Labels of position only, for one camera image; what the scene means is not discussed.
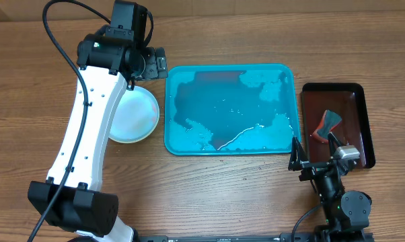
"blue tray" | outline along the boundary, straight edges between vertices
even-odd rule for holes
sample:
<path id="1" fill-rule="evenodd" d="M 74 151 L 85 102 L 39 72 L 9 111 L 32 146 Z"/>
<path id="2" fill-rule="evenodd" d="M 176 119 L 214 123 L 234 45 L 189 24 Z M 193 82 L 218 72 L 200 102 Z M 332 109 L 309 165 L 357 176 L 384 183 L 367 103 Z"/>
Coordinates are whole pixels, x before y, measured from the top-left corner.
<path id="1" fill-rule="evenodd" d="M 165 146 L 175 155 L 290 153 L 301 140 L 291 70 L 281 64 L 175 67 Z"/>

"wooden tabletop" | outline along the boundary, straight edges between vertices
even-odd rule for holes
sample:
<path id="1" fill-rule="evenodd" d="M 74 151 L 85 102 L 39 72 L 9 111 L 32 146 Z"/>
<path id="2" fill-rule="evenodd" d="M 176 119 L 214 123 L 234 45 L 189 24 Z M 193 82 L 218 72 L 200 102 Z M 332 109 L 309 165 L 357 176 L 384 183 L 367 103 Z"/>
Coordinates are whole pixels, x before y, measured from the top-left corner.
<path id="1" fill-rule="evenodd" d="M 102 24 L 50 26 L 76 60 L 79 41 Z M 151 46 L 165 48 L 169 69 L 286 64 L 297 97 L 307 82 L 360 83 L 377 163 L 350 173 L 344 185 L 373 198 L 366 231 L 377 241 L 405 241 L 405 11 L 155 18 Z M 157 98 L 159 124 L 141 142 L 108 142 L 102 191 L 118 194 L 120 218 L 140 234 L 276 235 L 290 232 L 318 203 L 310 183 L 287 171 L 288 155 L 170 154 L 163 144 L 165 81 L 139 85 Z M 0 23 L 0 241 L 25 241 L 40 216 L 26 197 L 29 183 L 44 181 L 56 158 L 75 86 L 75 74 L 42 23 Z M 299 230 L 324 223 L 319 211 Z M 74 236 L 43 225 L 36 240 Z"/>

